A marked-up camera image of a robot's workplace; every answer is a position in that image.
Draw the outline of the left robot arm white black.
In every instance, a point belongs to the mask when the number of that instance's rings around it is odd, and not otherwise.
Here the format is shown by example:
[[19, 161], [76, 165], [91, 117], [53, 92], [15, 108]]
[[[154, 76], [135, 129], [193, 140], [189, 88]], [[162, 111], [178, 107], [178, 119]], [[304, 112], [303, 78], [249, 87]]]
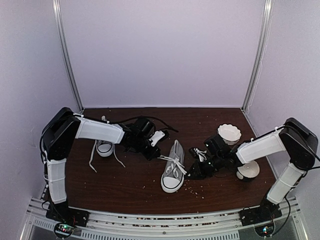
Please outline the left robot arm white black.
[[167, 122], [154, 116], [138, 115], [112, 121], [87, 117], [62, 107], [44, 127], [39, 140], [53, 215], [61, 222], [72, 218], [66, 183], [67, 162], [79, 141], [120, 145], [150, 161], [161, 155], [158, 144], [168, 138], [171, 130]]

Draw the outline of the grey sneaker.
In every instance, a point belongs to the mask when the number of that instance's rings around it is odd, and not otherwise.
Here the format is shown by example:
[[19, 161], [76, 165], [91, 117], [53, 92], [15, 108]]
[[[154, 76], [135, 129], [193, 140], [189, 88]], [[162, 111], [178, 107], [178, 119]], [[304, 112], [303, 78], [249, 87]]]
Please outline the grey sneaker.
[[124, 168], [126, 168], [125, 164], [122, 161], [120, 161], [116, 155], [116, 146], [114, 143], [111, 143], [111, 142], [108, 142], [105, 140], [95, 140], [93, 147], [92, 147], [92, 150], [91, 150], [90, 160], [88, 162], [89, 167], [95, 173], [97, 173], [97, 170], [92, 165], [92, 161], [94, 159], [95, 152], [97, 152], [98, 155], [103, 158], [107, 158], [107, 157], [110, 157], [111, 155], [113, 155], [115, 157], [115, 159], [117, 160], [117, 162], [120, 163]]
[[185, 151], [181, 143], [176, 139], [170, 149], [169, 155], [158, 157], [166, 161], [160, 184], [165, 193], [177, 192], [184, 183], [187, 171], [184, 166]]

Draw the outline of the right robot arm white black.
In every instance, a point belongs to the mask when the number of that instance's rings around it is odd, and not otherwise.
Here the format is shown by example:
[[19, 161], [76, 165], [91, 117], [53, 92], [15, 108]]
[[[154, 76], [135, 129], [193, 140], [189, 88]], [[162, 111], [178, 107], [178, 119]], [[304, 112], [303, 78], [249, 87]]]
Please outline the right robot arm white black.
[[293, 190], [319, 160], [318, 137], [297, 119], [290, 117], [285, 123], [258, 137], [240, 142], [242, 133], [232, 124], [222, 124], [216, 134], [204, 141], [205, 150], [191, 148], [195, 159], [187, 177], [202, 180], [213, 176], [221, 169], [236, 168], [237, 175], [249, 179], [246, 167], [252, 169], [252, 177], [258, 174], [258, 160], [271, 156], [287, 156], [287, 165], [274, 184], [264, 195], [256, 216], [268, 220], [280, 202]]

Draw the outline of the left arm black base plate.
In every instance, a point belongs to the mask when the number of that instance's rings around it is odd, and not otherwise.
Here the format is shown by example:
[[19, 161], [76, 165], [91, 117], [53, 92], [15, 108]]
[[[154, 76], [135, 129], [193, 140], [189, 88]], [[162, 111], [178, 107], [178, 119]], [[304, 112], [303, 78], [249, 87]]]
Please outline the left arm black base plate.
[[90, 213], [85, 210], [70, 208], [68, 206], [50, 205], [45, 217], [57, 222], [67, 223], [71, 226], [86, 227]]

